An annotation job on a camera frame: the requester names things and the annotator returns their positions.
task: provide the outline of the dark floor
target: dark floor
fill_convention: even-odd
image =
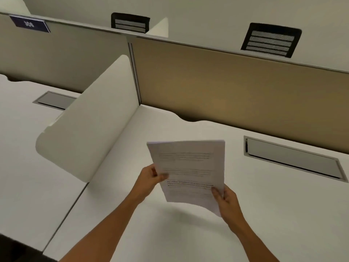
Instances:
[[[40,251],[16,242],[0,234],[1,262],[55,262]]]

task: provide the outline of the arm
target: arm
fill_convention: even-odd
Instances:
[[[234,191],[227,185],[224,185],[223,197],[215,188],[212,188],[212,194],[218,203],[223,220],[228,224],[230,230],[239,238],[249,261],[279,262],[248,225]]]
[[[60,262],[109,262],[133,212],[154,189],[168,178],[157,175],[154,165],[144,167],[123,202],[91,232],[82,238]]]

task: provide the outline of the number 306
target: number 306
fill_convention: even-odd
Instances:
[[[24,21],[24,24],[25,24],[26,26],[34,27],[34,25],[33,25],[32,22]]]

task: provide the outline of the printed document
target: printed document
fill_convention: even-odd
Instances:
[[[157,173],[168,173],[160,183],[168,202],[183,202],[204,207],[220,216],[211,193],[224,189],[225,141],[148,142]]]

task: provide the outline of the paper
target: paper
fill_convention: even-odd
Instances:
[[[157,173],[168,173],[160,183],[168,202],[204,207],[220,216],[211,187],[224,189],[225,141],[148,142]]]

